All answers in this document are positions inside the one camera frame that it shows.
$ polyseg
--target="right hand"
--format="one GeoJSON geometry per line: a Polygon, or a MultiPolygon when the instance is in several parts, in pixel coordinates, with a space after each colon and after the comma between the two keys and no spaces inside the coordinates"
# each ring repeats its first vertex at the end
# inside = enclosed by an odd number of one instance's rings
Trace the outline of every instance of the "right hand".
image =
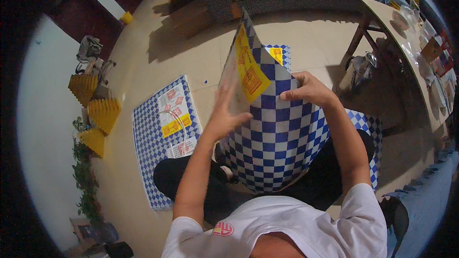
{"type": "Polygon", "coordinates": [[[301,87],[281,93],[280,99],[284,101],[305,100],[322,108],[327,108],[339,101],[338,97],[310,72],[304,71],[291,75],[298,80],[301,87]]]}

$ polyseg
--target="potted plant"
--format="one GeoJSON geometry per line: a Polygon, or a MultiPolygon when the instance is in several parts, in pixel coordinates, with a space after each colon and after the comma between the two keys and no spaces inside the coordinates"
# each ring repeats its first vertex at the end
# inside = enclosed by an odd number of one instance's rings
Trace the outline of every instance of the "potted plant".
{"type": "MultiPolygon", "coordinates": [[[[72,124],[77,132],[89,129],[81,117],[77,117],[72,124]]],[[[73,178],[77,188],[82,192],[81,201],[77,204],[78,215],[86,215],[91,225],[98,227],[103,224],[103,217],[100,214],[100,203],[96,199],[99,182],[91,170],[91,153],[92,151],[83,142],[73,137],[73,158],[76,162],[76,165],[72,165],[73,178]]]]}

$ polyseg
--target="red logo on shirt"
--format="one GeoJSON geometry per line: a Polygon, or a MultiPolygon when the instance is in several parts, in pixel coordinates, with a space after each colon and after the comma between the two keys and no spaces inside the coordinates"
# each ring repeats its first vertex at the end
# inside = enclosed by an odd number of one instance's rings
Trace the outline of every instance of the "red logo on shirt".
{"type": "Polygon", "coordinates": [[[230,236],[234,232],[234,227],[228,222],[221,221],[215,225],[212,234],[219,236],[230,236]]]}

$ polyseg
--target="yellow pleated paper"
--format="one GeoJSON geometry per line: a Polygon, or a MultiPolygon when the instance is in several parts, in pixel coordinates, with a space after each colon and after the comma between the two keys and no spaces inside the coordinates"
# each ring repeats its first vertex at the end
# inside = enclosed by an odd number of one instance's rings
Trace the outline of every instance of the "yellow pleated paper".
{"type": "Polygon", "coordinates": [[[107,135],[115,124],[121,107],[118,99],[92,100],[88,104],[88,114],[107,135]]]}
{"type": "Polygon", "coordinates": [[[100,157],[104,156],[105,136],[100,129],[94,128],[80,132],[78,138],[100,157]]]}
{"type": "Polygon", "coordinates": [[[87,107],[97,88],[97,77],[88,74],[72,75],[68,83],[68,88],[77,100],[84,107],[87,107]]]}

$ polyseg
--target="yellow sticker with red text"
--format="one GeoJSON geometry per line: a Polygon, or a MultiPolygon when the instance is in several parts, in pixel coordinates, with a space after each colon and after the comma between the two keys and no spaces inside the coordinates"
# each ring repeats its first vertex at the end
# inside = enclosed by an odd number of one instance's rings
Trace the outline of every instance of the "yellow sticker with red text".
{"type": "Polygon", "coordinates": [[[276,60],[279,64],[284,66],[284,60],[282,60],[282,48],[271,48],[269,54],[276,60]]]}
{"type": "MultiPolygon", "coordinates": [[[[189,113],[184,114],[180,118],[181,118],[185,128],[187,126],[191,125],[191,118],[190,118],[190,114],[189,113]]],[[[172,135],[172,134],[174,134],[176,132],[178,132],[181,129],[182,129],[182,126],[176,119],[161,128],[161,130],[163,131],[163,137],[164,138],[168,137],[168,136],[170,136],[170,135],[172,135]]]]}
{"type": "Polygon", "coordinates": [[[241,24],[235,40],[237,70],[242,83],[242,91],[251,104],[267,87],[271,81],[261,71],[249,46],[246,29],[241,24]]]}

